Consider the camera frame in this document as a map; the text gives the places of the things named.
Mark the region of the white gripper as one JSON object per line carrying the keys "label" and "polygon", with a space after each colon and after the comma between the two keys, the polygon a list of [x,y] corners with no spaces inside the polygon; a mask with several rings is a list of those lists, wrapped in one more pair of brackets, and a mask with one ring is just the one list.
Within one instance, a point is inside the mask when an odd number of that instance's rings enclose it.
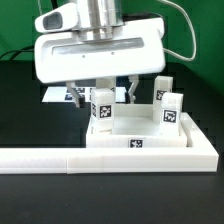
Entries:
{"label": "white gripper", "polygon": [[77,108],[84,98],[77,80],[129,76],[133,104],[139,74],[165,67],[161,18],[125,21],[118,1],[70,1],[35,20],[35,67],[43,83],[66,82]]}

